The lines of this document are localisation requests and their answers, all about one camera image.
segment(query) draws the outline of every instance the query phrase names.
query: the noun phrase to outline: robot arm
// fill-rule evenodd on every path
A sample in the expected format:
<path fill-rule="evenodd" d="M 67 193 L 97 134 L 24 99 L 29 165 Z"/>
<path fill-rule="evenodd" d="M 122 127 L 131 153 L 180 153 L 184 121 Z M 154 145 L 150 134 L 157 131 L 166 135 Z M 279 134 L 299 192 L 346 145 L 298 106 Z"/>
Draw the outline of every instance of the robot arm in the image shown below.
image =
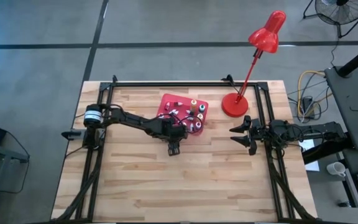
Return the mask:
<path fill-rule="evenodd" d="M 323 138 L 328 141 L 339 141 L 346 138 L 341 125 L 335 122 L 326 124 L 299 126 L 290 124 L 288 121 L 273 120 L 268 126 L 260 125 L 259 119 L 251 119 L 250 116 L 244 117 L 244 122 L 230 132 L 244 133 L 245 136 L 231 137 L 232 140 L 249 148 L 249 154 L 254 155 L 257 150 L 256 141 L 269 140 L 271 145 L 276 148 L 284 148 L 288 142 L 302 141 L 305 139 Z"/>
<path fill-rule="evenodd" d="M 106 128 L 111 124 L 123 124 L 143 130 L 153 138 L 168 142 L 168 154 L 174 156 L 180 153 L 179 142 L 187 138 L 186 127 L 176 124 L 173 116 L 169 118 L 147 119 L 125 112 L 122 108 L 112 108 L 110 105 L 92 104 L 86 107 L 84 125 L 86 127 L 85 144 L 96 146 L 96 129 Z"/>

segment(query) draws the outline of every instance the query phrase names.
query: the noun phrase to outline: lamp arm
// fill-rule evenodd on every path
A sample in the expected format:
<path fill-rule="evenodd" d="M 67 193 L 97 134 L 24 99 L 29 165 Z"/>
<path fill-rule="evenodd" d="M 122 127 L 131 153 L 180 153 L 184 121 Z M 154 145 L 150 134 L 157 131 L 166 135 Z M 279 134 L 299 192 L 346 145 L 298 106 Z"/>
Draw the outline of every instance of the lamp arm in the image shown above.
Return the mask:
<path fill-rule="evenodd" d="M 238 97 L 237 97 L 237 99 L 236 99 L 236 103 L 241 100 L 242 96 L 244 96 L 244 93 L 246 92 L 246 89 L 247 89 L 248 79 L 249 79 L 249 77 L 250 77 L 250 75 L 251 75 L 251 73 L 252 73 L 252 71 L 253 71 L 253 69 L 254 69 L 254 66 L 255 66 L 255 64 L 256 64 L 256 61 L 257 61 L 257 60 L 260 58 L 260 56 L 262 55 L 262 52 L 263 52 L 263 51 L 260 50 L 260 49 L 257 49 L 257 50 L 255 51 L 254 60 L 252 61 L 251 67 L 250 67 L 250 69 L 249 69 L 249 71 L 248 71 L 248 74 L 247 74 L 247 77 L 246 77 L 246 81 L 244 82 L 244 84 L 242 85 L 242 87 L 241 87 L 241 89 L 240 89 L 239 95 L 238 95 Z"/>

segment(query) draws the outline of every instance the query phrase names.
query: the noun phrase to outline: electric fan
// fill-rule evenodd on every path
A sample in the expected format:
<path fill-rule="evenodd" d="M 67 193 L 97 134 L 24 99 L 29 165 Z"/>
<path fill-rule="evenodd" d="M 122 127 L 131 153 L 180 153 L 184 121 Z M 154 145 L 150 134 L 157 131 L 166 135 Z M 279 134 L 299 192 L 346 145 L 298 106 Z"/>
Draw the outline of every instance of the electric fan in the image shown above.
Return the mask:
<path fill-rule="evenodd" d="M 303 12 L 303 18 L 318 16 L 322 21 L 337 26 L 339 38 L 346 36 L 358 24 L 358 0 L 315 0 L 316 14 L 306 16 L 306 10 L 314 0 L 311 0 Z M 357 22 L 342 35 L 341 25 Z"/>

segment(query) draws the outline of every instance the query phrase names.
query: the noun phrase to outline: lamp base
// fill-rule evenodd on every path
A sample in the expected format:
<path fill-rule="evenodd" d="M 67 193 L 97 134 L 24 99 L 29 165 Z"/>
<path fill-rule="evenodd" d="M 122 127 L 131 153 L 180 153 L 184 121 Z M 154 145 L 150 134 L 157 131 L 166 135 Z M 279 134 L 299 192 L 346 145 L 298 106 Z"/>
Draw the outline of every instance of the lamp base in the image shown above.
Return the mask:
<path fill-rule="evenodd" d="M 248 101 L 245 97 L 241 97 L 241 100 L 236 103 L 238 94 L 237 93 L 229 93 L 224 96 L 222 100 L 222 110 L 223 112 L 232 117 L 238 118 L 244 115 L 248 110 Z"/>

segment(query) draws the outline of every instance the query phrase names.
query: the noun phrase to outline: lamp shade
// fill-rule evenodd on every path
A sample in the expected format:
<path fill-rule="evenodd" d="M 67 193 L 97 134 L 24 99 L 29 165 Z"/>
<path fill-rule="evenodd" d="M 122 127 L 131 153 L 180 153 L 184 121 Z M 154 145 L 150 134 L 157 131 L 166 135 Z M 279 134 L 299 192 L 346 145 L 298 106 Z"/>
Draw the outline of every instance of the lamp shade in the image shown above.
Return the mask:
<path fill-rule="evenodd" d="M 274 11 L 266 25 L 249 36 L 248 41 L 259 50 L 275 53 L 278 47 L 278 31 L 285 21 L 286 15 L 283 11 Z"/>

